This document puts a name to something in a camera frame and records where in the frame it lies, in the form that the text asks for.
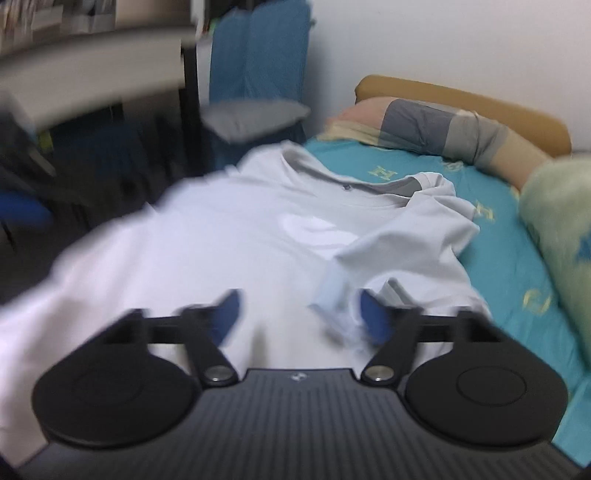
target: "t-shirt sleeve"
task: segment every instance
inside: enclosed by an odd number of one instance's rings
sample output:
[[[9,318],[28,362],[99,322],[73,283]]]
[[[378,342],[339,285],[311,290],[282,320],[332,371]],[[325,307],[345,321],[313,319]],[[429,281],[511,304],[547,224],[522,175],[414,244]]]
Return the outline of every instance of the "t-shirt sleeve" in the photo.
[[[415,194],[394,220],[363,236],[330,262],[311,305],[345,340],[364,336],[359,292],[392,306],[452,316],[459,308],[490,316],[457,256],[479,228],[474,207],[452,195]]]

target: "ribbed plastic surface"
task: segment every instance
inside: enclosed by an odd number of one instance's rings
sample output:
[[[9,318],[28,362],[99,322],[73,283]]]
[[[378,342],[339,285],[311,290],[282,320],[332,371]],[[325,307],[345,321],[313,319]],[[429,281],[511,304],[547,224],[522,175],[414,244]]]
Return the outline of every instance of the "ribbed plastic surface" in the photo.
[[[206,391],[182,424],[114,451],[53,444],[20,469],[25,480],[559,480],[578,468],[539,444],[480,452],[417,426],[397,395],[349,370],[253,370]]]

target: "green blanket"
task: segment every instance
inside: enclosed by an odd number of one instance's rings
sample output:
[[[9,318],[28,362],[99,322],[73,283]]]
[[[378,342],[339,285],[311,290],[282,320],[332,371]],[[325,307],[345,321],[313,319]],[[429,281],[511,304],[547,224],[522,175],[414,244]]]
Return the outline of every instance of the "green blanket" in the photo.
[[[591,361],[591,158],[536,170],[521,192],[519,214]]]

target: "round black pad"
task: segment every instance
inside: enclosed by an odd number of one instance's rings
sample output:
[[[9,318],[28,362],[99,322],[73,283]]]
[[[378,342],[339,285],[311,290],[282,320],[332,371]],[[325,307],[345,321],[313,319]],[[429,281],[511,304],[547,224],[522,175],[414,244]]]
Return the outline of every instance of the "round black pad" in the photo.
[[[523,378],[501,367],[472,368],[457,379],[457,389],[464,397],[489,407],[502,407],[519,400],[525,387]]]
[[[490,447],[551,439],[567,403],[556,372],[512,342],[470,344],[422,364],[405,397],[429,428]]]
[[[32,398],[48,437],[91,448],[156,437],[193,400],[193,381],[179,367],[128,345],[75,352],[39,379]]]

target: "wooden headboard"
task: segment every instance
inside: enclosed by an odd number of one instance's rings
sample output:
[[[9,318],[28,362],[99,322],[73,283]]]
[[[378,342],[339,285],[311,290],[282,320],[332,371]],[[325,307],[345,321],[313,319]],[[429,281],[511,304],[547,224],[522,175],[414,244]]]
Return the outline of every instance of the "wooden headboard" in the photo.
[[[497,120],[532,142],[551,157],[571,153],[570,135],[560,120],[528,108],[453,88],[395,77],[369,75],[355,88],[357,102],[371,97],[392,96],[440,103],[473,111]]]

